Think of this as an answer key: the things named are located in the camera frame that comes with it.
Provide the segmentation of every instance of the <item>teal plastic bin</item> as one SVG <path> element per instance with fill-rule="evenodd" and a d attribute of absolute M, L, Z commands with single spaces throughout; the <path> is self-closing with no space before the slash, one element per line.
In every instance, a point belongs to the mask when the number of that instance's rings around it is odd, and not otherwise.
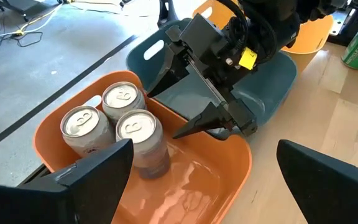
<path fill-rule="evenodd" d="M 184 19 L 169 22 L 129 53 L 127 67 L 139 76 L 146 90 L 157 77 L 165 56 L 165 52 L 160 50 L 146 60 L 146 50 L 160 40 L 169 44 L 171 41 L 165 31 L 171 26 L 179 26 L 183 30 L 189 21 L 190 19 Z M 188 66 L 187 70 L 190 73 L 187 77 L 157 95 L 155 99 L 184 118 L 191 119 L 200 114 L 209 102 L 215 105 L 220 102 L 192 66 Z M 257 72 L 237 82 L 232 93 L 236 98 L 241 98 L 256 115 L 257 125 L 260 127 L 274 115 L 287 97 L 296 76 L 297 69 L 293 60 L 279 52 L 271 61 L 259 66 Z M 238 132 L 239 130 L 234 130 L 230 133 L 225 129 L 209 131 L 218 139 L 226 139 L 230 134 Z"/>

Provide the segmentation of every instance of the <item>pull tab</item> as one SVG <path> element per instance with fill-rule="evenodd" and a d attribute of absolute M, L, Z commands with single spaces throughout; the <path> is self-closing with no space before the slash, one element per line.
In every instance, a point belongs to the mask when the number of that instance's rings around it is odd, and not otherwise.
<path fill-rule="evenodd" d="M 127 126 L 125 126 L 125 132 L 127 134 L 134 133 L 140 129 L 142 129 L 142 125 L 139 124 L 138 122 L 135 122 L 132 125 L 127 124 Z"/>
<path fill-rule="evenodd" d="M 92 114 L 90 113 L 84 113 L 82 115 L 82 118 L 77 119 L 77 126 L 84 125 L 87 121 L 89 121 L 92 118 Z"/>
<path fill-rule="evenodd" d="M 131 94 L 130 93 L 126 93 L 123 90 L 120 90 L 118 92 L 118 95 L 116 96 L 116 98 L 118 100 L 129 100 L 131 98 Z"/>

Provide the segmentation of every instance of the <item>orange plastic tray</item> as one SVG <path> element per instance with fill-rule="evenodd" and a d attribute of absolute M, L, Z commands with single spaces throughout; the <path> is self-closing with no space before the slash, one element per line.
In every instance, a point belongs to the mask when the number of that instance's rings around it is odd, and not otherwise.
<path fill-rule="evenodd" d="M 142 89 L 134 73 L 114 72 L 95 81 L 41 122 L 35 131 L 34 149 L 50 171 L 80 159 L 60 132 L 65 113 L 102 95 L 109 85 L 119 81 L 132 82 Z M 247 142 L 240 136 L 220 141 L 205 132 L 174 140 L 172 134 L 186 121 L 155 100 L 146 98 L 146 103 L 162 123 L 172 166 L 156 180 L 143 180 L 132 170 L 112 223 L 220 223 L 249 175 L 251 153 Z"/>

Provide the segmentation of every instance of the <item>orange bin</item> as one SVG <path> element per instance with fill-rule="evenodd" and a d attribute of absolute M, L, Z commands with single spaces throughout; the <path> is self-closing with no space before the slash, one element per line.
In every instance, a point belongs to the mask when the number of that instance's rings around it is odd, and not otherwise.
<path fill-rule="evenodd" d="M 134 73 L 114 72 L 96 80 L 41 122 L 35 131 L 34 149 L 50 171 L 80 159 L 63 141 L 63 116 L 120 81 L 143 89 Z M 220 141 L 206 132 L 172 139 L 186 121 L 153 99 L 146 98 L 146 103 L 162 123 L 172 166 L 156 180 L 143 180 L 132 169 L 111 223 L 220 223 L 249 175 L 251 153 L 247 142 L 240 136 Z"/>
<path fill-rule="evenodd" d="M 193 16 L 197 13 L 208 18 L 220 29 L 223 29 L 229 19 L 234 16 L 227 7 L 216 0 L 204 2 L 194 11 Z M 324 19 L 318 19 L 313 22 L 306 22 L 301 25 L 294 46 L 290 49 L 287 47 L 282 49 L 294 60 L 299 74 L 308 66 L 317 52 L 323 48 L 333 24 L 334 18 L 332 16 L 326 16 Z"/>

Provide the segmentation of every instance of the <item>yellow label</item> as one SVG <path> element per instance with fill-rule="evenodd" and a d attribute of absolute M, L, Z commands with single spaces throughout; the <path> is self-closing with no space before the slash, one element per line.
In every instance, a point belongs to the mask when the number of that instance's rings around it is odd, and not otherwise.
<path fill-rule="evenodd" d="M 243 66 L 244 68 L 247 68 L 248 70 L 252 70 L 254 68 L 257 57 L 258 55 L 255 52 L 246 47 L 244 53 L 241 56 L 239 65 Z"/>

